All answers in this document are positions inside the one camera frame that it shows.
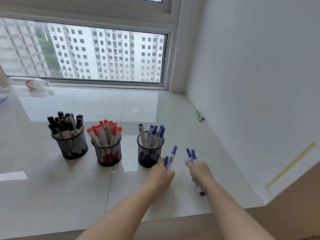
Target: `yellow tape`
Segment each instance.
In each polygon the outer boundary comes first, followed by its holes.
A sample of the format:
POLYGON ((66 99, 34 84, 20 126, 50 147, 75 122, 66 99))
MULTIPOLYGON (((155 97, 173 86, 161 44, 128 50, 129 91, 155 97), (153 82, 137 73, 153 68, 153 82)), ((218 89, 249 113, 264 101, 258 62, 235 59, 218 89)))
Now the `yellow tape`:
POLYGON ((281 178, 284 174, 286 174, 294 165, 296 165, 304 156, 317 145, 315 142, 311 142, 299 156, 297 156, 292 162, 290 162, 277 176, 275 176, 269 183, 266 184, 266 189, 269 189, 271 185, 273 185, 279 178, 281 178))

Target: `mesh pen holder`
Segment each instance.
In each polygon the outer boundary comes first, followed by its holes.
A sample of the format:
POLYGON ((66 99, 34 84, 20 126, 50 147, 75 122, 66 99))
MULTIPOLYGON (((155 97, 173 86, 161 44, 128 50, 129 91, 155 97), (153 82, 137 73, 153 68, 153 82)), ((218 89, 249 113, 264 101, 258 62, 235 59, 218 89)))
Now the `mesh pen holder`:
POLYGON ((96 149, 98 164, 100 164, 102 167, 111 167, 120 162, 122 158, 120 143, 121 138, 122 136, 120 136, 120 139, 116 144, 107 147, 97 146, 91 140, 91 144, 96 149))
POLYGON ((51 136, 54 140, 57 141, 59 148, 61 150, 62 156, 65 159, 73 160, 78 159, 85 155, 88 151, 88 145, 84 134, 85 128, 82 131, 71 138, 68 139, 57 139, 51 133, 51 136))
POLYGON ((159 147, 148 149, 142 146, 141 137, 137 137, 138 143, 138 162, 142 167, 151 168, 153 165, 157 164, 158 158, 161 155, 161 148, 165 143, 165 139, 162 139, 162 143, 159 147))

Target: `forearm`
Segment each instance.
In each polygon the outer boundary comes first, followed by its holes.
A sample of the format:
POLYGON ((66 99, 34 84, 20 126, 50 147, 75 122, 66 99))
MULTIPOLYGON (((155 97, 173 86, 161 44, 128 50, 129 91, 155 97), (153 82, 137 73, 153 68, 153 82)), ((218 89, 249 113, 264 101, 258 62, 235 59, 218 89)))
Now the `forearm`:
POLYGON ((77 240, 131 240, 154 198, 153 189, 142 186, 104 214, 77 240))
POLYGON ((202 185, 225 240, 274 240, 214 179, 202 185))

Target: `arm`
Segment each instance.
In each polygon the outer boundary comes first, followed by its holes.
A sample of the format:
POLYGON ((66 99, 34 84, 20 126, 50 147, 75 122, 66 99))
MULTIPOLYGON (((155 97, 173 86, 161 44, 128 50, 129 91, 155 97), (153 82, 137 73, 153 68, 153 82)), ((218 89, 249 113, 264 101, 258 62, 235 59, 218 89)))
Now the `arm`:
POLYGON ((206 194, 225 240, 274 240, 212 177, 205 162, 185 161, 192 180, 206 194))
POLYGON ((166 173, 160 157, 149 171, 144 185, 104 214, 77 240, 131 240, 150 204, 167 190, 173 177, 174 171, 166 173))

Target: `glossy white tile surface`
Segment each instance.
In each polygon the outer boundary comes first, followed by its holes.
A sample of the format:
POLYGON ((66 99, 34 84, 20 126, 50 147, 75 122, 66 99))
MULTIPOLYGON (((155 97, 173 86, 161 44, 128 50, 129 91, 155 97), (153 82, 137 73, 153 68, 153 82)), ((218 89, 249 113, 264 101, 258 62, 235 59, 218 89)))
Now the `glossy white tile surface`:
POLYGON ((0 105, 0 239, 86 229, 140 187, 148 172, 137 160, 140 122, 145 128, 166 127, 163 156, 178 146, 172 185, 153 202, 144 221, 210 212, 184 165, 187 147, 195 149, 198 159, 208 163, 217 181, 243 207, 263 205, 206 122, 196 120, 183 95, 20 88, 0 105), (87 154, 65 160, 47 128, 47 116, 58 111, 83 114, 86 128, 102 119, 121 123, 121 162, 113 169, 98 165, 87 134, 87 154))
MULTIPOLYGON (((127 97, 132 99, 125 100, 123 114, 131 114, 132 109, 137 108, 134 118, 141 118, 141 121, 143 118, 149 118, 153 109, 157 108, 155 122, 144 123, 144 126, 145 128, 149 128, 150 124, 165 126, 162 156, 169 156, 173 146, 178 146, 171 168, 176 173, 172 184, 162 197, 152 203, 143 221, 204 214, 211 211, 206 197, 199 196, 197 188, 191 181, 189 170, 184 164, 188 147, 196 151, 198 160, 205 161, 210 166, 215 179, 244 208, 263 205, 262 200, 207 123, 198 122, 193 106, 184 95, 158 94, 157 104, 150 104, 150 101, 155 100, 154 94, 145 93, 142 96, 127 92, 127 97)), ((121 145, 124 153, 120 163, 113 167, 106 212, 143 185, 149 171, 140 166, 137 160, 138 122, 122 120, 121 126, 123 127, 121 145)))

